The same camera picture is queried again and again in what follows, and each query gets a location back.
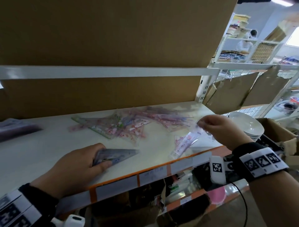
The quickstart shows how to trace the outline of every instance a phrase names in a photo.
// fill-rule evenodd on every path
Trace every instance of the stack of white bowls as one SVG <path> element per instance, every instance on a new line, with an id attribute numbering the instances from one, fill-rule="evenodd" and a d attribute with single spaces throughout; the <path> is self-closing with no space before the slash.
<path id="1" fill-rule="evenodd" d="M 265 131 L 261 123 L 247 114 L 231 112 L 228 117 L 250 138 L 252 138 L 254 142 L 257 141 Z"/>

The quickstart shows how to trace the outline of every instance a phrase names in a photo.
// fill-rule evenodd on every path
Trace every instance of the black cable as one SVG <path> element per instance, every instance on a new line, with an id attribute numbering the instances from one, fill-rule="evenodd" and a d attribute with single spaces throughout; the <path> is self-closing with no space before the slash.
<path id="1" fill-rule="evenodd" d="M 233 184 L 237 189 L 238 189 L 238 191 L 240 192 L 240 194 L 241 194 L 241 196 L 242 196 L 242 198 L 243 198 L 243 200 L 244 200 L 244 204 L 245 204 L 245 209 L 246 209 L 246 218 L 245 218 L 245 223 L 244 223 L 244 227 L 246 227 L 246 224 L 247 224 L 247 217 L 248 217 L 248 208 L 247 208 L 247 203 L 246 203 L 246 201 L 245 201 L 245 198 L 244 198 L 244 196 L 243 196 L 243 194 L 242 194 L 242 192 L 240 191 L 240 189 L 233 183 L 233 182 L 230 182 L 231 184 Z"/>

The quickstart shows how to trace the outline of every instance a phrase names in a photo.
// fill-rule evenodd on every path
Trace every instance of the person's left hand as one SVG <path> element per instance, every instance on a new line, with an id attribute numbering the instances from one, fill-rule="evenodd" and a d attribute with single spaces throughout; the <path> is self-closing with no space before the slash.
<path id="1" fill-rule="evenodd" d="M 92 167 L 97 151 L 102 148 L 105 146 L 97 143 L 71 151 L 30 185 L 57 199 L 83 191 L 90 181 L 112 165 L 111 161 L 106 161 Z"/>

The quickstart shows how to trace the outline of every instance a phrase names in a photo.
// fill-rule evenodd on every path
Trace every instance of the person's right hand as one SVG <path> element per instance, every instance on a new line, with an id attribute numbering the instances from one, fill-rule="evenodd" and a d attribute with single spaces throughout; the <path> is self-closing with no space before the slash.
<path id="1" fill-rule="evenodd" d="M 222 115 L 207 115 L 197 124 L 231 151 L 242 144 L 253 142 L 231 119 Z"/>

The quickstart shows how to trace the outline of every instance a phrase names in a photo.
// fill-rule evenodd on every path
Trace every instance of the black hair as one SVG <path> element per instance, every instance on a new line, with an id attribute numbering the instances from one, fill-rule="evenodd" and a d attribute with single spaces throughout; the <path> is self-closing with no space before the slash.
<path id="1" fill-rule="evenodd" d="M 257 35 L 257 31 L 256 31 L 256 30 L 251 30 L 250 34 L 251 34 L 252 36 L 256 36 L 256 35 Z"/>

